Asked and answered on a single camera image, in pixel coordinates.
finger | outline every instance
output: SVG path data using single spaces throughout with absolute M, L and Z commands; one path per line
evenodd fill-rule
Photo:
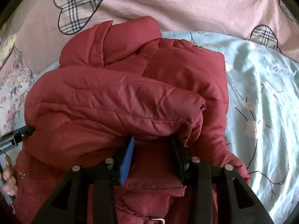
M 18 187 L 17 186 L 15 186 L 11 191 L 9 191 L 7 194 L 9 195 L 9 196 L 17 196 L 17 193 L 18 193 Z
M 4 171 L 3 171 L 3 178 L 5 181 L 7 181 L 12 175 L 13 175 L 13 168 L 12 166 L 8 166 Z
M 8 193 L 14 189 L 16 186 L 16 179 L 14 177 L 11 177 L 6 181 L 6 183 L 3 185 L 3 190 Z
M 5 163 L 7 166 L 11 166 L 11 158 L 8 155 L 5 157 Z

red jacket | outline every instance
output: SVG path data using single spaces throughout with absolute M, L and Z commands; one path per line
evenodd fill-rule
M 222 54 L 162 39 L 158 23 L 144 17 L 79 33 L 63 48 L 60 64 L 37 81 L 25 102 L 26 124 L 36 130 L 16 164 L 26 174 L 18 179 L 14 202 L 23 224 L 72 166 L 111 157 L 127 135 L 135 137 L 136 147 L 128 181 L 114 188 L 119 224 L 155 223 L 149 217 L 187 221 L 190 189 L 177 179 L 160 136 L 176 133 L 195 156 L 215 166 L 229 163 L 249 180 L 224 141 Z

silver buckle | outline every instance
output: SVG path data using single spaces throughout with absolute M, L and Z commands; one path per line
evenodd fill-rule
M 151 221 L 161 221 L 162 224 L 165 224 L 165 220 L 163 218 L 156 218 L 156 217 L 154 217 L 154 218 L 151 218 Z

red puffer coat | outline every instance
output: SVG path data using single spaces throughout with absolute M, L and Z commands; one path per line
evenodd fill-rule
M 195 156 L 215 166 L 229 163 L 249 181 L 224 141 L 228 91 L 222 54 L 162 39 L 158 23 L 144 17 L 79 33 L 62 50 L 60 64 L 37 81 L 25 102 L 26 124 L 36 131 L 16 164 L 26 174 L 18 179 L 14 202 L 23 224 L 72 166 L 111 157 L 127 135 L 136 138 L 136 147 L 128 181 L 114 188 L 119 224 L 158 223 L 149 217 L 187 221 L 190 189 L 177 179 L 161 136 L 176 133 Z

human hand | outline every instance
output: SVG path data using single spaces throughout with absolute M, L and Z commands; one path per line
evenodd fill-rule
M 3 174 L 0 173 L 0 179 L 4 179 L 6 183 L 3 185 L 3 191 L 9 196 L 16 196 L 18 192 L 18 187 L 16 185 L 16 178 L 14 177 L 15 170 L 11 164 L 11 159 L 9 156 L 5 157 L 6 168 Z

